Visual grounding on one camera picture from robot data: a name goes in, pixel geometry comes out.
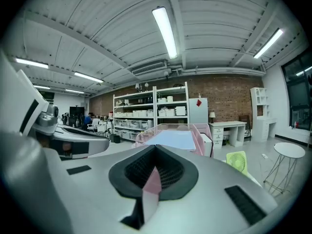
window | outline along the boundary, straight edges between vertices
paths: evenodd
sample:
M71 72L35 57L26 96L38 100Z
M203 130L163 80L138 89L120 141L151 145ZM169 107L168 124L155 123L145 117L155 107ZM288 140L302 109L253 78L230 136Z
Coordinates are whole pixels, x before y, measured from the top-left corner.
M312 75L312 50L308 49L298 55L282 69L289 96L290 126L298 122L298 128L310 130L312 86L310 88L308 75Z

ceiling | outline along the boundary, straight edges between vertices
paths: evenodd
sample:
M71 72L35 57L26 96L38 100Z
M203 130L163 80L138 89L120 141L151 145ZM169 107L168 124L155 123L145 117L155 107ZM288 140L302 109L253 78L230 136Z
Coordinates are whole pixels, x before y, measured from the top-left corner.
M169 59L152 15L164 6L178 58ZM259 59L253 55L280 28L284 34ZM280 0L29 0L8 29L5 53L29 79L86 95L141 82L133 67L167 60L171 77L189 74L264 75L298 46L308 46L300 23ZM49 64L25 66L14 57ZM78 71L103 79L74 76ZM151 73L151 79L163 78Z

round white side table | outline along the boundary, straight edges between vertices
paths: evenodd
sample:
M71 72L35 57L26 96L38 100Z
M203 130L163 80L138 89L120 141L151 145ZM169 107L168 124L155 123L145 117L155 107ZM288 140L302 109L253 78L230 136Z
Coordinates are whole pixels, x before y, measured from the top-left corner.
M279 192L281 192L281 194L283 194L285 192L292 176L293 176L293 172L295 170L297 160L299 158L302 158L306 152L304 151L304 149L302 147L295 145L295 144L292 144L292 143L286 143L286 142L281 142L281 143L275 144L274 149L279 153L279 156L278 156L274 166L272 167L271 171L269 172L268 176L263 181L263 183L268 183L269 185L271 185L269 192L270 192L272 187L275 188L274 191L272 192L272 194L276 190L278 190ZM284 160L285 157L289 158L288 171L287 171L285 177L282 179L282 181L278 184L278 186L275 186L274 181L275 181L276 175L278 173L279 165L282 163L282 161ZM276 174L274 176L273 182L270 183L269 181L267 181L267 179L275 170L276 170ZM284 180L285 180L284 187L280 188L279 186L283 183Z

brick wall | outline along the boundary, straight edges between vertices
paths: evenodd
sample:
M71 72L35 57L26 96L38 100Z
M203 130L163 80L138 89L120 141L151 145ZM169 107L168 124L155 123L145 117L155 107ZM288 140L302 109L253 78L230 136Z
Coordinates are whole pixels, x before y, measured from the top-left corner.
M238 120L239 115L249 115L252 121L252 101L250 89L263 87L261 77L244 75L201 75L173 78L149 82L149 90L153 86L158 89L184 84L187 81L189 98L197 98L201 94L208 98L209 111L214 111L218 121ZM96 115L108 115L113 110L113 94L121 96L135 93L135 86L119 89L90 99L90 112Z

white wall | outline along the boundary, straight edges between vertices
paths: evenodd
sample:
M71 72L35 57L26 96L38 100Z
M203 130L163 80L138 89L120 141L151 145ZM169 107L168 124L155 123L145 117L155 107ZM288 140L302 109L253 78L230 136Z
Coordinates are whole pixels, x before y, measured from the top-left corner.
M54 104L58 106L58 114L62 115L64 113L69 113L69 107L78 107L81 106L82 103L85 103L85 98L80 96L68 95L68 94L54 94Z
M292 129L289 126L289 97L286 81L281 68L288 61L295 58L304 49L295 51L278 64L267 69L266 75L262 77L263 85L268 89L272 117L277 118L275 134L308 143L310 132L302 129Z

